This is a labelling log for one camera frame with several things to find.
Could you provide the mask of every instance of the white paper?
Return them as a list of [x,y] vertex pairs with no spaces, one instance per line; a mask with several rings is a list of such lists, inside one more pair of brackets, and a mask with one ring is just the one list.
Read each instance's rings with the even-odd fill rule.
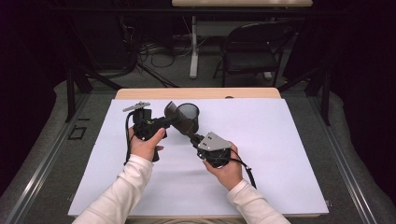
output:
[[[163,117],[170,100],[150,102],[152,117]],[[136,100],[113,100],[92,150],[85,174],[70,207],[78,216],[122,171],[126,157],[125,119],[122,109]],[[284,215],[327,214],[312,167],[283,99],[173,100],[176,105],[199,107],[199,131],[230,140],[244,163],[252,168],[258,191]],[[228,203],[227,190],[196,155],[190,139],[171,127],[160,143],[160,160],[154,162],[142,200],[131,212],[138,217],[240,216]]]

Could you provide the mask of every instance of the finger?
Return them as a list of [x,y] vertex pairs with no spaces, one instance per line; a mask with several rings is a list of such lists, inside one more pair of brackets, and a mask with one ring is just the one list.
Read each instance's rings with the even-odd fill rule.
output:
[[212,165],[210,165],[210,163],[209,162],[207,162],[207,161],[202,161],[203,163],[204,163],[204,166],[206,167],[206,170],[208,171],[208,172],[210,172],[211,174],[213,174],[213,167],[212,167]]
[[147,141],[146,144],[148,144],[149,147],[154,148],[163,139],[164,135],[165,135],[165,128],[161,128]]
[[163,146],[156,146],[155,147],[158,151],[163,150]]
[[230,143],[231,143],[231,149],[234,150],[236,153],[238,153],[238,147],[233,142]]

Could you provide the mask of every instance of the black backdrop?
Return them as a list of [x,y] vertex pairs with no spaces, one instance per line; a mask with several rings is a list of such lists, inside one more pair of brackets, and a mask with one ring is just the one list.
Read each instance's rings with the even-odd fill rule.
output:
[[0,194],[18,172],[54,106],[64,80],[45,21],[29,1],[0,6]]
[[351,141],[377,185],[396,203],[396,22],[394,1],[314,0],[314,7],[347,9],[347,20],[308,20],[284,76],[309,71],[345,42],[333,60],[331,90],[344,101]]
[[[48,22],[34,1],[0,7],[1,176],[0,193],[19,170],[55,102],[53,87],[64,80]],[[345,50],[332,70],[332,91],[344,101],[351,139],[376,183],[396,202],[396,45],[391,0],[314,0],[314,7],[355,14]],[[294,78],[329,50],[343,21],[307,22],[285,76]]]

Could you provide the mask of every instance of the hand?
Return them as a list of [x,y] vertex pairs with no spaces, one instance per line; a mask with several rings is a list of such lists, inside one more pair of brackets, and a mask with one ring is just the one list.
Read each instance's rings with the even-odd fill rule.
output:
[[165,128],[161,128],[148,141],[143,141],[134,136],[134,129],[129,128],[129,136],[133,136],[131,141],[131,154],[141,157],[145,160],[152,161],[154,149],[162,150],[163,147],[157,144],[163,139]]
[[[238,148],[233,143],[231,143],[231,149],[231,158],[239,160],[233,152],[238,153]],[[233,189],[242,180],[242,166],[239,162],[230,161],[221,168],[214,168],[207,161],[204,161],[204,165],[206,170],[217,177],[220,184],[227,190]]]

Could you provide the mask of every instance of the silver camera part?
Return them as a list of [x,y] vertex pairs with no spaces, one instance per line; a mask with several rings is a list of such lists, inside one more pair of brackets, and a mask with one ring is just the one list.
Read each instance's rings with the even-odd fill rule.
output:
[[198,144],[198,148],[206,151],[215,151],[224,148],[230,148],[231,143],[222,139],[215,133],[208,133],[205,138]]
[[149,102],[139,102],[139,103],[137,103],[137,104],[135,104],[133,106],[129,106],[127,108],[124,108],[122,110],[122,112],[130,111],[130,110],[136,110],[136,109],[141,109],[141,108],[144,108],[145,106],[148,106],[148,105],[149,105]]

